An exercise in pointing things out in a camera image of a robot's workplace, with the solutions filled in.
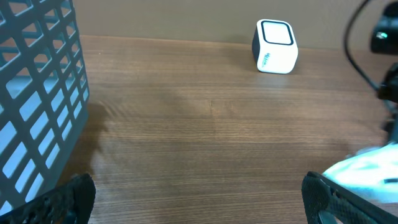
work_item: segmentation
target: wood grain surface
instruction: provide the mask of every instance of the wood grain surface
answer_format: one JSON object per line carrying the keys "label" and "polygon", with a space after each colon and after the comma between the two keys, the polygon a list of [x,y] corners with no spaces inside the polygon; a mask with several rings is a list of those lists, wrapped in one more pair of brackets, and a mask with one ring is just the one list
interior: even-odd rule
{"label": "wood grain surface", "polygon": [[[384,142],[387,112],[340,51],[273,75],[244,44],[81,44],[90,117],[60,182],[93,176],[91,223],[306,223],[304,175]],[[396,60],[356,57],[377,81]]]}

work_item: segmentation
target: white cube device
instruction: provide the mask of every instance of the white cube device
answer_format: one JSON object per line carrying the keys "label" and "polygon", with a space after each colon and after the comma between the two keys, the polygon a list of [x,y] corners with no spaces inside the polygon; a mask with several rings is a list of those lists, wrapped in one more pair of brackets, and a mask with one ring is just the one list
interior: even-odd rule
{"label": "white cube device", "polygon": [[299,55],[290,24],[270,19],[257,22],[252,51],[260,72],[279,74],[291,72]]}

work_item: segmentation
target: white plastic part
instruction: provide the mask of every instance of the white plastic part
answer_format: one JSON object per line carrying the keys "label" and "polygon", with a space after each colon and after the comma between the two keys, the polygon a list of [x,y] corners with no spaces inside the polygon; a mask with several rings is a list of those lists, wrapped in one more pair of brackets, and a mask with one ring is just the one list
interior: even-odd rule
{"label": "white plastic part", "polygon": [[292,26],[284,21],[262,19],[257,22],[260,72],[287,74],[297,61],[299,49]]}
{"label": "white plastic part", "polygon": [[398,144],[338,162],[323,175],[366,200],[397,203]]}

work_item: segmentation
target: black cable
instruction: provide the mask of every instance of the black cable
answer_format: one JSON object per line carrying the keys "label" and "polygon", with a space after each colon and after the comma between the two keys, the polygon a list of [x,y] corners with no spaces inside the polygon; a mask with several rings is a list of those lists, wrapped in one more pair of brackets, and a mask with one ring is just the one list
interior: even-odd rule
{"label": "black cable", "polygon": [[[348,59],[348,61],[351,63],[351,65],[355,68],[355,70],[362,76],[363,79],[365,79],[365,81],[372,87],[372,89],[374,91],[378,91],[379,90],[379,86],[372,81],[367,74],[365,74],[365,72],[361,69],[361,67],[359,67],[359,65],[355,62],[353,56],[351,55],[351,52],[349,51],[349,35],[351,34],[351,30],[353,28],[353,25],[356,21],[356,19],[358,18],[359,14],[362,12],[362,10],[366,7],[366,5],[370,2],[371,0],[364,0],[359,7],[355,10],[354,14],[351,16],[351,18],[348,21],[345,33],[344,33],[344,39],[343,39],[343,43],[344,43],[344,53]],[[385,106],[387,107],[387,109],[394,114],[396,112],[396,110],[394,109],[394,107],[391,105],[391,103],[387,100],[383,100]]]}

